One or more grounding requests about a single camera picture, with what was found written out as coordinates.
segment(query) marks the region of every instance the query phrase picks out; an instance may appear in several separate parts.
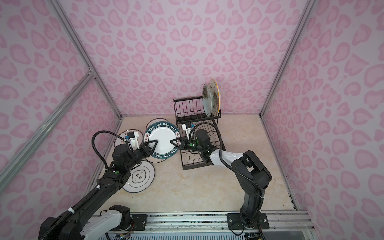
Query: cable tie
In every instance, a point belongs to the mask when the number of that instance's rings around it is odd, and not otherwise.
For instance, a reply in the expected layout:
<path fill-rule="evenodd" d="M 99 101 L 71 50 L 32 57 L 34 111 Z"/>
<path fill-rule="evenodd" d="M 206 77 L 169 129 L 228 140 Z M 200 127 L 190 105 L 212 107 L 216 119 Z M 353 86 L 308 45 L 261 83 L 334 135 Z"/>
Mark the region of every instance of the cable tie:
<path fill-rule="evenodd" d="M 71 207 L 70 207 L 70 208 L 68 208 L 68 211 L 69 211 L 69 212 L 71 212 L 71 213 L 72 213 L 72 215 L 74 214 L 74 210 L 73 210 L 73 208 L 71 208 Z"/>

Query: pink wallpaper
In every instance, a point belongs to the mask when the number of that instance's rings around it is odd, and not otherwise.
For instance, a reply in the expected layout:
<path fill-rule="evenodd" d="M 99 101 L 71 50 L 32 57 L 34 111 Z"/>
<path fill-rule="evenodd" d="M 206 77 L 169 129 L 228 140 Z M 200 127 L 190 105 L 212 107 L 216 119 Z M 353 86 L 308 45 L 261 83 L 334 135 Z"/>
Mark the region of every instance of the pink wallpaper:
<path fill-rule="evenodd" d="M 170 114 L 215 78 L 225 113 L 258 113 L 306 0 L 63 0 L 123 114 Z"/>
<path fill-rule="evenodd" d="M 0 3 L 0 172 L 86 69 L 44 0 Z"/>
<path fill-rule="evenodd" d="M 97 163 L 93 134 L 112 131 L 117 119 L 91 82 L 49 137 L 0 196 L 0 238 L 37 239 L 40 224 L 74 205 Z M 100 134 L 100 152 L 109 135 Z"/>
<path fill-rule="evenodd" d="M 321 0 L 266 115 L 324 240 L 384 238 L 384 1 Z"/>

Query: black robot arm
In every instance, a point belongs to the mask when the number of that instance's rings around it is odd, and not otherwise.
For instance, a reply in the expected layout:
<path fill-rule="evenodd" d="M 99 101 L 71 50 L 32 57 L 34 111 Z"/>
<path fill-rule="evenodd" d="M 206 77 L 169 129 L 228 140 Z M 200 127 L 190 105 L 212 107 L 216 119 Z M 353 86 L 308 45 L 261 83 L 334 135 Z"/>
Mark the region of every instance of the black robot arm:
<path fill-rule="evenodd" d="M 220 134 L 215 125 L 208 124 L 214 126 L 217 134 Z M 200 152 L 200 156 L 206 164 L 226 166 L 236 174 L 237 180 L 245 192 L 244 203 L 240 209 L 241 223 L 244 228 L 257 226 L 261 232 L 258 224 L 260 210 L 265 189 L 272 180 L 272 176 L 256 154 L 252 151 L 242 154 L 222 151 L 211 144 L 209 135 L 204 129 L 190 132 L 189 137 L 181 137 L 177 140 L 180 140 L 179 149 Z"/>
<path fill-rule="evenodd" d="M 120 190 L 131 176 L 130 169 L 139 164 L 144 158 L 149 157 L 156 148 L 157 140 L 144 142 L 139 149 L 132 151 L 128 144 L 120 144 L 113 152 L 113 164 L 97 182 L 94 190 L 82 198 L 75 206 L 60 214 L 59 217 L 48 217 L 40 227 L 39 240 L 43 239 L 71 239 L 82 240 L 81 231 L 92 215 L 113 194 Z M 130 218 L 129 208 L 123 210 L 128 214 L 124 217 Z M 123 219 L 127 228 L 129 219 Z"/>

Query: dish rack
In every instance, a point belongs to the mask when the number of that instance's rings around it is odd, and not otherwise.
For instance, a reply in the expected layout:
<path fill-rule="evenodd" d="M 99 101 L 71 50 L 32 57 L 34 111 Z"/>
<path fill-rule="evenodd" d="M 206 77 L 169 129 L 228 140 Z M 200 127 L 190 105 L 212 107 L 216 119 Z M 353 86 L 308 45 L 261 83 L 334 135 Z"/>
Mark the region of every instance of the dish rack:
<path fill-rule="evenodd" d="M 217 116 L 207 117 L 203 109 L 203 97 L 190 97 L 173 100 L 175 117 L 177 128 L 180 130 L 181 136 L 186 137 L 186 133 L 182 130 L 182 124 L 190 122 L 191 124 L 197 125 L 202 122 L 212 123 L 217 127 L 218 119 L 221 118 L 221 110 Z M 205 129 L 211 139 L 211 143 L 215 147 L 220 146 L 221 137 L 218 136 L 216 129 L 208 124 L 203 124 L 197 127 L 198 129 Z M 180 150 L 181 164 L 183 170 L 194 169 L 198 167 L 208 166 L 201 159 L 198 152 Z"/>

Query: plate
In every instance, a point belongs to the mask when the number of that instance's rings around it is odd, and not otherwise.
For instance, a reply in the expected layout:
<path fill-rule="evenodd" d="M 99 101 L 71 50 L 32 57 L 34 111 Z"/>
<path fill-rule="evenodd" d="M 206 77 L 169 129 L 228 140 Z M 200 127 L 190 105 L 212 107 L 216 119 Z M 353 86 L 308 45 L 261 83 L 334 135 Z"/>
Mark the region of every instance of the plate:
<path fill-rule="evenodd" d="M 210 91 L 210 88 L 207 84 L 204 84 L 203 86 L 203 108 L 204 112 L 209 117 L 212 114 L 212 110 L 214 107 L 214 98 L 212 91 Z"/>
<path fill-rule="evenodd" d="M 179 148 L 171 144 L 170 141 L 179 137 L 179 130 L 170 122 L 156 122 L 150 125 L 144 133 L 144 142 L 158 140 L 151 159 L 157 159 L 157 162 L 161 162 L 175 155 Z"/>
<path fill-rule="evenodd" d="M 167 119 L 165 118 L 155 118 L 154 120 L 151 120 L 147 126 L 145 127 L 145 129 L 148 129 L 148 127 L 156 122 L 169 122 Z"/>
<path fill-rule="evenodd" d="M 147 161 L 141 161 L 141 165 L 131 170 L 131 176 L 123 188 L 127 192 L 141 192 L 153 182 L 155 168 Z"/>
<path fill-rule="evenodd" d="M 209 89 L 211 90 L 213 100 L 214 100 L 214 106 L 212 110 L 213 116 L 217 116 L 220 111 L 220 93 L 218 91 L 217 82 L 212 78 L 211 82 L 209 83 Z"/>
<path fill-rule="evenodd" d="M 126 130 L 122 133 L 119 134 L 120 137 L 126 137 L 127 136 L 127 133 L 129 132 L 138 132 L 139 133 L 139 139 L 137 140 L 137 142 L 139 143 L 139 145 L 141 145 L 143 143 L 143 133 L 140 132 L 139 130 L 136 130 L 136 129 L 129 129 L 129 130 Z M 114 142 L 114 147 L 116 147 L 117 145 L 120 145 L 120 144 L 124 144 L 124 141 L 119 139 L 119 138 L 116 138 L 115 139 L 115 142 Z"/>

